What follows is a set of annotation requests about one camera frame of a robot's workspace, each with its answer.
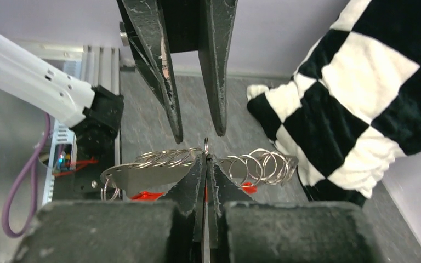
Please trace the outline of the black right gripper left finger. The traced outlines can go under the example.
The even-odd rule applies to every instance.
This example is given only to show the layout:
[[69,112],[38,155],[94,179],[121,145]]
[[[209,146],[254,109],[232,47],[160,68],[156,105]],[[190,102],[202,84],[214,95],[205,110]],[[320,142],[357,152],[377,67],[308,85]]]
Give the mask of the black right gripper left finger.
[[153,202],[53,201],[12,262],[203,262],[206,155]]

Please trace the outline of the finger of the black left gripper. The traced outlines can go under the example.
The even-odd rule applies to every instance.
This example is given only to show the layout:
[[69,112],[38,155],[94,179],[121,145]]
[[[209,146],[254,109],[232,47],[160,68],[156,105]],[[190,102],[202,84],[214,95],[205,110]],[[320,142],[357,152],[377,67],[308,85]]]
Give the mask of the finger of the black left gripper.
[[175,142],[183,142],[183,125],[159,1],[117,1],[135,65],[164,108]]
[[227,63],[237,0],[200,1],[198,58],[217,136],[227,128]]

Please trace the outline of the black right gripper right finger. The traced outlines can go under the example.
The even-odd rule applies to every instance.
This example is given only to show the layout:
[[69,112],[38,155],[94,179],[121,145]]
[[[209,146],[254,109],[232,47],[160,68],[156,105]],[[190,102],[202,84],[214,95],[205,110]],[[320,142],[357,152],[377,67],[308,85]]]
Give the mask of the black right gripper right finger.
[[349,202],[258,203],[207,156],[211,262],[385,262],[372,225]]

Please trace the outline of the metal key holder red handle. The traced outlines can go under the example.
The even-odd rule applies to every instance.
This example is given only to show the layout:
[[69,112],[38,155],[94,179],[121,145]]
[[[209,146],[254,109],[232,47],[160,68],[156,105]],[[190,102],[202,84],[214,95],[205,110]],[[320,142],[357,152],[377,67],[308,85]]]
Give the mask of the metal key holder red handle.
[[[125,191],[132,200],[156,200],[164,191],[148,190],[177,183],[202,153],[200,148],[153,151],[140,155],[133,163],[106,169],[97,184],[100,198],[114,200]],[[263,185],[283,186],[289,182],[299,160],[296,156],[258,148],[246,155],[226,156],[219,162],[225,175],[246,193],[253,194]]]

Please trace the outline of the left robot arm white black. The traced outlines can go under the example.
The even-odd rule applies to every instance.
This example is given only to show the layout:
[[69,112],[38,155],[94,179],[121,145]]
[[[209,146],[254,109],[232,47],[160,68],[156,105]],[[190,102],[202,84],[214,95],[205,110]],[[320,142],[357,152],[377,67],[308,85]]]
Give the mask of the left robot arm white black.
[[[215,131],[227,127],[226,69],[236,1],[118,1],[135,65],[164,108],[175,142],[183,124],[171,55],[198,51]],[[0,35],[0,90],[36,106],[76,135],[91,157],[111,148],[123,96],[64,73]]]

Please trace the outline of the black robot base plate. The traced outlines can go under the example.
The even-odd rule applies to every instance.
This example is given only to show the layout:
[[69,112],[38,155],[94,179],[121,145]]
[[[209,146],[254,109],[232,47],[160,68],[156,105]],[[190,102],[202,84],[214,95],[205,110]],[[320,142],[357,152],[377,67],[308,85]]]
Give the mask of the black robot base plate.
[[52,167],[56,179],[68,179],[75,193],[91,193],[101,188],[101,173],[116,164],[116,150],[112,146],[98,156],[79,151],[75,145],[58,145]]

